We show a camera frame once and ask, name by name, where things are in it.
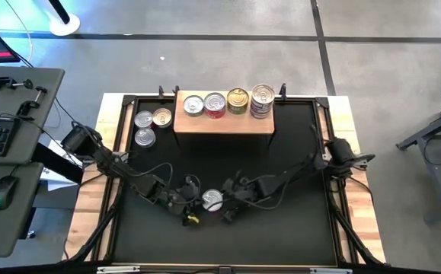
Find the computer mouse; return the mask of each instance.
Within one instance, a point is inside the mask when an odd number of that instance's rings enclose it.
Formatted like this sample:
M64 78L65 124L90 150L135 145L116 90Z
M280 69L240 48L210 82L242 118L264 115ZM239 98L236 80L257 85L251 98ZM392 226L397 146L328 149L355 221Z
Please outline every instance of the computer mouse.
M11 175L0 178L0 210L7 209L12 203L18 182L19 178Z

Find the wooden platform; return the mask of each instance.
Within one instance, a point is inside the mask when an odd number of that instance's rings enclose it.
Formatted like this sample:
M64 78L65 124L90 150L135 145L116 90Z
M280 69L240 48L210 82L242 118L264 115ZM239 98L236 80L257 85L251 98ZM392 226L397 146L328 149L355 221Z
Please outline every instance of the wooden platform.
M250 113L250 105L244 114L232 114L226 110L221 119L209 118L205 113L198 117L188 116L184 112L183 102L188 96L206 95L218 92L227 98L228 91L179 91L174 112L174 131L176 133L225 133L225 134L272 134L274 132L273 111L265 119L256 119Z
M103 136L104 145L108 148L113 147L118 121L120 117L120 109L123 95L128 94L104 94L102 99L100 113L98 114L97 125L95 129ZM330 113L332 118L332 126L335 135L339 138L346 139L355 153L360 153L359 142L357 141L356 129L353 123L353 117L350 110L349 98L345 96L328 97L330 104ZM324 139L328 138L327 124L322 112L319 109L321 117L321 128L323 130ZM126 132L129 128L129 121L132 117L132 107L127 108L126 122L123 126L124 134L120 140L120 151L125 151ZM353 177L367 185L366 173L353 169ZM96 167L89 167L85 171L83 180L87 180L98 172ZM80 247L89 238L93 230L96 228L98 216L101 207L101 201L104 195L105 177L100 177L90 183L87 183L80 189L78 200L75 207L71 227L69 229L68 239L66 242L66 250L69 256L75 255ZM115 197L117 191L116 181L114 183L112 194ZM371 250L372 254L381 261L385 261L385 255L382 250L381 238L375 218L374 208L372 207L371 197L361 186L347 180L345 188L349 203L350 217L355 232L359 235L363 243ZM101 251L99 258L103 258L106 252L106 246L110 235L110 225L104 232L103 241L101 242ZM339 226L340 238L342 240L342 248L344 257L350 261L349 246L344 230Z

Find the gray floor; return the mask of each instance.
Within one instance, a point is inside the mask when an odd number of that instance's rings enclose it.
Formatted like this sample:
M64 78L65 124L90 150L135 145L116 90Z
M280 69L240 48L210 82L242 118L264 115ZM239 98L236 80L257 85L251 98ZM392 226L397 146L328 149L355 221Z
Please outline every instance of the gray floor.
M316 34L309 0L62 2L80 17L80 33ZM441 0L318 0L318 7L325 36L441 37ZM31 30L47 30L30 1L16 8ZM21 30L0 1L0 29L8 28ZM5 40L27 56L26 39ZM337 95L350 97L361 148L376 154L368 175L387 261L441 271L441 223L422 219L438 209L430 177L416 148L394 146L441 110L441 43L327 43L327 52ZM92 126L104 92L286 82L289 94L327 94L317 42L34 39L32 63L66 70L59 98ZM53 111L47 124L57 123ZM60 139L69 129L62 115L49 131ZM32 263L58 261L69 218L41 211L33 228L43 236L19 243L0 266L31 263L22 254L35 254Z

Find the gray desk surface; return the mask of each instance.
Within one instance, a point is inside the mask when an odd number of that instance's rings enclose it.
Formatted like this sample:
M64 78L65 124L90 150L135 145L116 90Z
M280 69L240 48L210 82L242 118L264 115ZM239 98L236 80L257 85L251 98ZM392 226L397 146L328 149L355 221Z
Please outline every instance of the gray desk surface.
M32 109L29 116L34 118L34 123L43 127L53 105L54 98L61 85L64 70L58 68L15 68L0 66L0 77L12 77L17 82L30 79L34 87L41 86L48 90L47 94L40 96L39 109ZM19 87L15 90L2 88L0 90L0 114L15 115L19 106L26 100L34 100L36 90ZM0 157L0 164L25 164L34 153L37 141L41 135L40 129L30 123L21 122L14 136L11 147L5 157Z
M0 166L0 178L13 169L11 165ZM9 256L14 250L34 201L42 169L41 163L32 163L19 167L14 173L20 179L14 199L6 210L0 211L0 257Z

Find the can lid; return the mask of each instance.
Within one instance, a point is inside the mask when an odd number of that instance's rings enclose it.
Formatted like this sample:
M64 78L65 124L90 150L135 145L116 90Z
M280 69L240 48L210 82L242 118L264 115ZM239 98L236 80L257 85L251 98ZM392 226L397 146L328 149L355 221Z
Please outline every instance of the can lid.
M252 99L262 104L274 101L274 89L268 84L256 84L252 88Z
M156 135L152 129L139 129L134 136L137 145L149 146L153 144L156 140Z
M207 190L202 195L203 199L203 208L210 211L215 212L222 208L223 205L223 197L220 191L215 189Z
M211 111L221 110L225 107L225 98L218 92L213 92L205 97L205 108Z
M152 122L158 126L169 124L171 118L171 111L165 108L159 108L152 114Z
M146 128L150 126L152 123L152 113L147 110L137 113L136 117L134 118L134 123L139 128Z
M249 101L249 94L242 88L234 88L227 94L227 101L234 107L242 107Z
M183 107L188 113L200 113L203 110L203 99L196 95L188 96L184 99Z

